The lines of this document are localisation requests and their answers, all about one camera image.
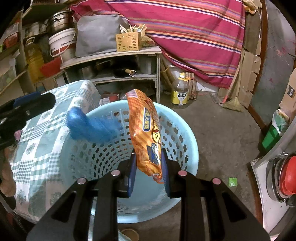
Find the oil bottle yellow label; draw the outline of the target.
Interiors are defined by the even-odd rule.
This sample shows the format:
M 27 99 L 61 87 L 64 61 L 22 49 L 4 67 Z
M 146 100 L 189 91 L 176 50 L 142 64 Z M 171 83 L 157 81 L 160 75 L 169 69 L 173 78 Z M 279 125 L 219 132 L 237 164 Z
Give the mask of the oil bottle yellow label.
M 189 98 L 189 80 L 188 73 L 181 72 L 172 83 L 171 104 L 175 107 L 184 107 Z

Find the orange snack bag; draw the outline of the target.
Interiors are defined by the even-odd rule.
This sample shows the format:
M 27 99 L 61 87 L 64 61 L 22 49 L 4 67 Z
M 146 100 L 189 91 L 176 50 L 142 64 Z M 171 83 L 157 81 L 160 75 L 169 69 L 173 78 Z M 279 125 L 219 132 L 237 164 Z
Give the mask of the orange snack bag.
M 137 156 L 137 168 L 162 184 L 161 127 L 154 103 L 138 89 L 127 92 L 126 97 L 129 133 Z

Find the red plastic basin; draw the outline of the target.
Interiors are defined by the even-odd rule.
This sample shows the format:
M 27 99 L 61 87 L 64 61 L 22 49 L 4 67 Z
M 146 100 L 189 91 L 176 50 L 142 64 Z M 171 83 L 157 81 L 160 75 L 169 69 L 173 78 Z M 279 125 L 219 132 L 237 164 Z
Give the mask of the red plastic basin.
M 57 57 L 54 60 L 44 64 L 40 68 L 40 72 L 43 74 L 44 77 L 51 77 L 60 72 L 61 63 L 61 57 Z

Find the rolling pin wooden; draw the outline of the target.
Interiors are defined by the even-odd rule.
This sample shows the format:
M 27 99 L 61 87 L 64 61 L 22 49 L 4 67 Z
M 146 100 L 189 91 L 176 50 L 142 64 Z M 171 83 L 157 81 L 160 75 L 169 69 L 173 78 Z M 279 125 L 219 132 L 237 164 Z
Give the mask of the rolling pin wooden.
M 131 77 L 135 77 L 137 72 L 135 70 L 125 69 L 125 73 L 127 73 Z

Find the straw broom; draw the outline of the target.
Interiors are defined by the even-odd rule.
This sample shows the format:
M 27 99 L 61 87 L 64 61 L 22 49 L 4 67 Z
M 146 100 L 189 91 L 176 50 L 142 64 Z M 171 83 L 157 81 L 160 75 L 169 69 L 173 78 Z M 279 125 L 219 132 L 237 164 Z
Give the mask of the straw broom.
M 243 112 L 243 106 L 240 104 L 239 99 L 238 99 L 238 95 L 239 95 L 239 91 L 240 91 L 240 82 L 241 82 L 241 77 L 239 77 L 239 75 L 241 74 L 241 66 L 242 66 L 242 56 L 240 57 L 240 61 L 239 61 L 237 70 L 236 70 L 235 75 L 233 77 L 232 83 L 231 83 L 229 89 L 227 90 L 226 96 L 224 97 L 222 102 L 219 103 L 219 105 L 222 108 L 237 111 L 237 112 Z M 239 78 L 239 81 L 237 84 L 235 97 L 233 99 L 228 100 L 231 92 L 234 90 L 234 85 L 237 82 L 237 78 Z

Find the red lid on pot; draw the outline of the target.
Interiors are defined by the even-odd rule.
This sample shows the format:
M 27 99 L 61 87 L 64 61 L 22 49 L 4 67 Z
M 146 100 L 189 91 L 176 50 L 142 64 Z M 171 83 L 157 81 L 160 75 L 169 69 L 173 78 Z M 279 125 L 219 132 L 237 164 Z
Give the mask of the red lid on pot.
M 284 195 L 294 195 L 295 190 L 295 156 L 287 159 L 280 175 L 280 190 Z

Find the wooden curved shelf rack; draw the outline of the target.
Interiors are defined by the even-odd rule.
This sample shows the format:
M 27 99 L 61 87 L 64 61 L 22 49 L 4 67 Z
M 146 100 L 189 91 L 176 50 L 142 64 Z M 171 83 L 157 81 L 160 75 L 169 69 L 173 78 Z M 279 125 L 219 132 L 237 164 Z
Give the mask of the wooden curved shelf rack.
M 31 81 L 25 56 L 25 43 L 35 37 L 41 48 L 44 64 L 53 60 L 50 55 L 47 31 L 48 19 L 57 12 L 66 11 L 60 1 L 9 1 L 1 6 L 1 104 L 36 90 L 45 92 L 57 87 L 57 73 L 44 77 L 35 84 Z

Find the small green wrapper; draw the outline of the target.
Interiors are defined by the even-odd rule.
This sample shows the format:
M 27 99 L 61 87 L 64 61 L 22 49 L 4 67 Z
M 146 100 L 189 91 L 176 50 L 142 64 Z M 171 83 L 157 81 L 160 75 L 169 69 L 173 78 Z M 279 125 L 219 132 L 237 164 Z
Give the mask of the small green wrapper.
M 229 177 L 228 185 L 229 187 L 236 187 L 238 185 L 237 178 Z

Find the white plastic bucket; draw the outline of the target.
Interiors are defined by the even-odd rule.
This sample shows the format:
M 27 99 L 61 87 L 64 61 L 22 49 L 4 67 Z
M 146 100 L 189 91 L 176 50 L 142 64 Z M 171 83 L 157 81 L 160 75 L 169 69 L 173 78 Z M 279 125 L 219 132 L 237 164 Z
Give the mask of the white plastic bucket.
M 75 58 L 76 31 L 68 28 L 49 38 L 50 55 L 53 58 L 60 57 L 62 63 Z

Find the yellow oil jug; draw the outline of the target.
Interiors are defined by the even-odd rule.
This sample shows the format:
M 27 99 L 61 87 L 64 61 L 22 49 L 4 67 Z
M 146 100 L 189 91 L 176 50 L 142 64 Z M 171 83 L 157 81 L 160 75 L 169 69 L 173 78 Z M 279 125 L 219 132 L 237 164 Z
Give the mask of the yellow oil jug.
M 43 78 L 40 68 L 44 65 L 43 54 L 38 44 L 34 43 L 35 37 L 30 37 L 25 43 L 25 56 L 31 81 L 35 84 Z

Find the blue plastic wrapper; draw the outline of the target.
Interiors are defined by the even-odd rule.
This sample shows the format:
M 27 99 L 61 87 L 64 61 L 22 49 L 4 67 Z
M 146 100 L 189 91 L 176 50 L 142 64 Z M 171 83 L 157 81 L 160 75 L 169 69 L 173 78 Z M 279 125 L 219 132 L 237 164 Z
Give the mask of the blue plastic wrapper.
M 78 107 L 73 107 L 67 112 L 66 125 L 72 139 L 87 140 L 96 144 L 110 141 L 120 128 L 116 118 L 89 118 Z

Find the steel cooking pot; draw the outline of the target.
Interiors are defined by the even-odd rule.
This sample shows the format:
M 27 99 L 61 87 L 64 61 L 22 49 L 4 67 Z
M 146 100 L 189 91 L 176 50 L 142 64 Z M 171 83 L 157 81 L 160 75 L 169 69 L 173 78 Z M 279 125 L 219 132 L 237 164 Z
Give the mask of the steel cooking pot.
M 47 31 L 50 36 L 63 30 L 73 28 L 73 14 L 71 11 L 60 11 L 48 19 Z

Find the light blue plastic basket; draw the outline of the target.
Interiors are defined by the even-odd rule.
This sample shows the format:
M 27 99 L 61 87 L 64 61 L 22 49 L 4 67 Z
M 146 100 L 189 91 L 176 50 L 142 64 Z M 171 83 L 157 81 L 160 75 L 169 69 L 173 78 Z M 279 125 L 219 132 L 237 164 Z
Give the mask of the light blue plastic basket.
M 181 169 L 195 175 L 199 165 L 199 151 L 193 131 L 174 110 L 159 103 L 154 106 L 161 125 L 162 147 L 169 159 L 177 161 Z M 60 154 L 60 173 L 66 189 L 80 177 L 88 181 L 101 178 L 132 154 L 126 100 L 100 106 L 87 116 L 113 117 L 118 120 L 120 127 L 117 135 L 105 144 L 76 141 L 70 136 L 65 138 Z M 131 197 L 117 200 L 117 219 L 119 223 L 147 221 L 167 212 L 179 201 L 178 198 L 168 198 L 163 184 L 156 183 L 152 177 L 137 170 Z

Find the yellow utensil holder box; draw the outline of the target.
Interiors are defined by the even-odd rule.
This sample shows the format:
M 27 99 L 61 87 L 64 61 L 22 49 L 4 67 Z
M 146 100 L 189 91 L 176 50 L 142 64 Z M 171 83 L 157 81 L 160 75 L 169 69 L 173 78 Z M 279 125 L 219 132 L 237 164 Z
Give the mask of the yellow utensil holder box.
M 142 49 L 142 37 L 140 32 L 116 34 L 115 38 L 118 52 L 140 51 Z

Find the grey fabric bag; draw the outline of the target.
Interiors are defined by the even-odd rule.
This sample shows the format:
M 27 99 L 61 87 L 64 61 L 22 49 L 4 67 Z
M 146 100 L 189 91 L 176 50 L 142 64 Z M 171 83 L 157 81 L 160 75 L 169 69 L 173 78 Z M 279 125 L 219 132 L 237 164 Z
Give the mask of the grey fabric bag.
M 76 57 L 86 57 L 117 51 L 116 35 L 128 21 L 119 15 L 83 16 L 77 22 Z

